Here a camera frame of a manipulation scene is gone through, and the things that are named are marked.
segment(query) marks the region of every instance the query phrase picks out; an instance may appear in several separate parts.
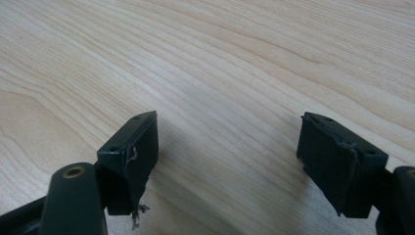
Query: clamp jaw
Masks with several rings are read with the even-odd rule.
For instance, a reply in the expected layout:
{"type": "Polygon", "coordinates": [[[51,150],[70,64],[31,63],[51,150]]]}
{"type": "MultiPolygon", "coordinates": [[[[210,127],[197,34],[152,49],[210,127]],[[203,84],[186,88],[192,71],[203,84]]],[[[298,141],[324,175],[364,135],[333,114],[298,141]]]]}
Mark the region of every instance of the clamp jaw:
{"type": "Polygon", "coordinates": [[[415,234],[415,167],[393,173],[388,154],[335,120],[312,113],[302,117],[297,156],[338,215],[380,215],[378,234],[415,234]]]}

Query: light wood surface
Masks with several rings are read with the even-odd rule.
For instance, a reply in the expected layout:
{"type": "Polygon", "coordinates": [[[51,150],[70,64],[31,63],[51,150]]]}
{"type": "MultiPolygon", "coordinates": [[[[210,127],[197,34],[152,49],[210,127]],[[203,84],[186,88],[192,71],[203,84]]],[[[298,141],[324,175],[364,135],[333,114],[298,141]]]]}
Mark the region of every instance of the light wood surface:
{"type": "Polygon", "coordinates": [[[305,111],[415,165],[415,3],[0,1],[0,213],[159,114],[151,210],[111,234],[375,234],[296,158],[305,111]]]}

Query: black plastic bracket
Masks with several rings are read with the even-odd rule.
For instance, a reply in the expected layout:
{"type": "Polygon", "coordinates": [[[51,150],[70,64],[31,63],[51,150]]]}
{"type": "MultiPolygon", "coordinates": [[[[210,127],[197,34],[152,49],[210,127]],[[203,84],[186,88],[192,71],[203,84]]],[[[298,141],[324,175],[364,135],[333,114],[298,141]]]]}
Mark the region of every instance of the black plastic bracket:
{"type": "Polygon", "coordinates": [[[159,156],[157,113],[131,118],[97,152],[95,165],[110,215],[137,213],[146,183],[159,156]]]}
{"type": "Polygon", "coordinates": [[[297,156],[338,215],[369,215],[386,153],[331,118],[305,113],[297,156]]]}
{"type": "Polygon", "coordinates": [[[107,234],[92,164],[70,164],[53,174],[38,234],[107,234]]]}

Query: wooden table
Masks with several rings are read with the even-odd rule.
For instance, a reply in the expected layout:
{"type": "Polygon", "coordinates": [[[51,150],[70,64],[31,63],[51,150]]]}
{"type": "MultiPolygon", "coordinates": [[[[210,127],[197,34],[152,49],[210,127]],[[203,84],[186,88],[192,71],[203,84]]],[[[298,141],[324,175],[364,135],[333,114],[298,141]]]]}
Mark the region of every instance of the wooden table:
{"type": "Polygon", "coordinates": [[[151,210],[111,234],[375,234],[296,158],[305,112],[415,165],[412,1],[1,1],[0,213],[159,114],[151,210]]]}

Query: black plastic part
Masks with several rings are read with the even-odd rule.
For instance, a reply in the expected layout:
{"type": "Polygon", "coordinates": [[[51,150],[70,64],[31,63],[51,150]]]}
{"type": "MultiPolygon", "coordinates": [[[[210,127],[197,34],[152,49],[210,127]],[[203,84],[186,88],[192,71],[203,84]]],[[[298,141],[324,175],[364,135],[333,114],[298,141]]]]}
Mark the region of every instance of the black plastic part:
{"type": "Polygon", "coordinates": [[[53,174],[39,234],[107,234],[92,164],[70,164],[53,174]]]}
{"type": "Polygon", "coordinates": [[[415,234],[415,167],[394,170],[392,193],[404,234],[415,234]]]}
{"type": "Polygon", "coordinates": [[[131,118],[97,152],[103,206],[111,215],[137,212],[159,155],[157,113],[131,118]]]}
{"type": "Polygon", "coordinates": [[[331,118],[305,113],[297,156],[338,215],[369,215],[386,153],[331,118]]]}
{"type": "Polygon", "coordinates": [[[393,185],[395,175],[384,170],[382,177],[377,182],[377,192],[373,206],[379,210],[376,220],[376,231],[379,235],[404,235],[402,223],[397,213],[393,185]]]}
{"type": "Polygon", "coordinates": [[[42,216],[45,198],[40,198],[0,216],[0,234],[35,235],[42,216]]]}

